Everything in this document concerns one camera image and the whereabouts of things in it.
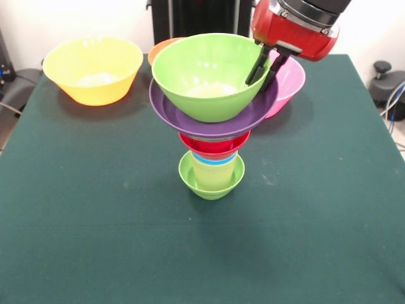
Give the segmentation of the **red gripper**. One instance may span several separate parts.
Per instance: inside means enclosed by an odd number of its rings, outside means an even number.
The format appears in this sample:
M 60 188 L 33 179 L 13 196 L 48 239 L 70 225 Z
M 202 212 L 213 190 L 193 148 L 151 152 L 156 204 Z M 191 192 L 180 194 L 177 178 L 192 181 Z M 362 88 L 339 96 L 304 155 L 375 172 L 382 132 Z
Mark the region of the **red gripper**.
M 251 30 L 254 40 L 263 45 L 245 84 L 253 85 L 261 78 L 271 48 L 286 49 L 309 61 L 322 60 L 339 36 L 338 17 L 338 1 L 258 1 Z M 267 90 L 288 58 L 287 53 L 280 53 L 274 60 L 261 92 Z

